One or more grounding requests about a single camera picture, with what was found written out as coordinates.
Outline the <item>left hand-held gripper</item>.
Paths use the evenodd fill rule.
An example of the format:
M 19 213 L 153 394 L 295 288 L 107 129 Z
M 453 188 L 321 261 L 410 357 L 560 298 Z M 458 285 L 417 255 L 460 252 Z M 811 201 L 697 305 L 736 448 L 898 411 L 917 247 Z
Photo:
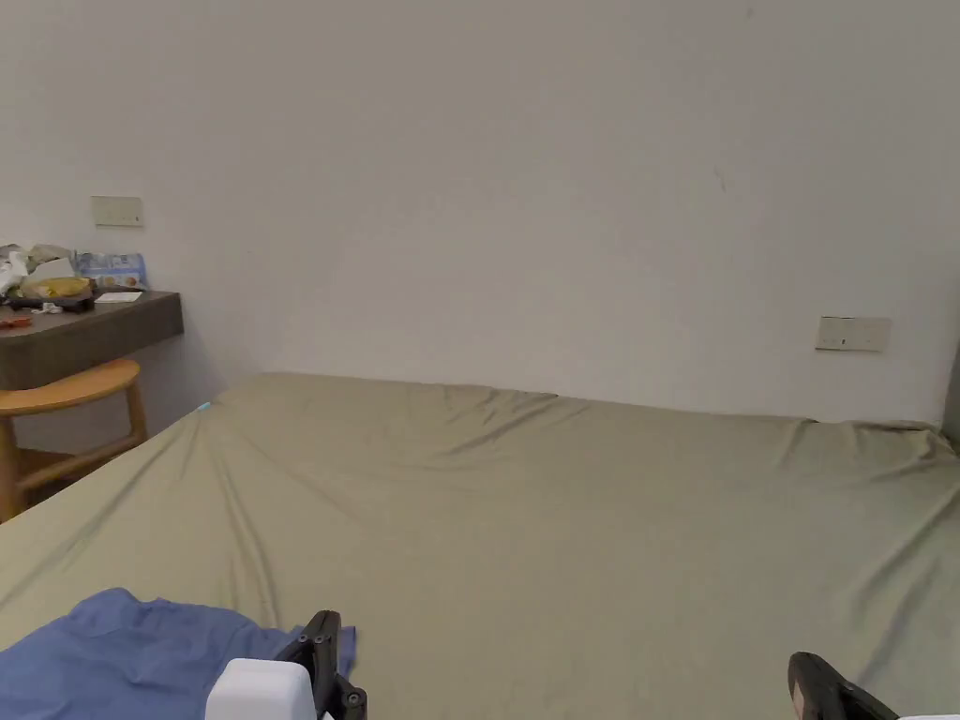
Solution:
M 274 659 L 232 659 L 207 696 L 203 718 L 367 719 L 368 695 L 351 681 L 357 649 L 356 628 L 322 610 Z

